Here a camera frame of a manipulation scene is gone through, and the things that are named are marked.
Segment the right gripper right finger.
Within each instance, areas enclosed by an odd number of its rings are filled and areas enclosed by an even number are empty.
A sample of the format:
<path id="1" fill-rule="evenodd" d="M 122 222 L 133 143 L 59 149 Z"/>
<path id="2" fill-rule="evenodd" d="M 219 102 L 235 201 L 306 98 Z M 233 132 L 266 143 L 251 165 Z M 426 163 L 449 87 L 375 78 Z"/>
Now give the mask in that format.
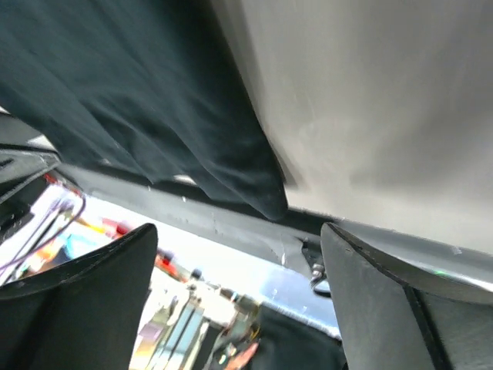
<path id="1" fill-rule="evenodd" d="M 492 289 L 420 267 L 333 223 L 321 247 L 350 369 L 490 369 Z"/>

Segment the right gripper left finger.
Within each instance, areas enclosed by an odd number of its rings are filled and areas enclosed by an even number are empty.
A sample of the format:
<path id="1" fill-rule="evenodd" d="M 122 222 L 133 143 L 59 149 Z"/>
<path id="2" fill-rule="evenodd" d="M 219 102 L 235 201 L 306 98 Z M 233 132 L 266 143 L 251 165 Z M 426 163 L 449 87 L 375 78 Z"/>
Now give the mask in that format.
<path id="1" fill-rule="evenodd" d="M 157 252 L 156 226 L 1 287 L 3 369 L 127 369 Z"/>

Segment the black t-shirt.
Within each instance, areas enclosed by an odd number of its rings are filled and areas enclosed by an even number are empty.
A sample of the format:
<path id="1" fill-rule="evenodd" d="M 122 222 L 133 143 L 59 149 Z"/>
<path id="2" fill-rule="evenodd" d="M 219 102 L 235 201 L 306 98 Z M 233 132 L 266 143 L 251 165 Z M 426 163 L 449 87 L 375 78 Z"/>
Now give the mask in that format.
<path id="1" fill-rule="evenodd" d="M 68 164 L 287 212 L 283 174 L 207 1 L 3 1 L 1 105 Z"/>

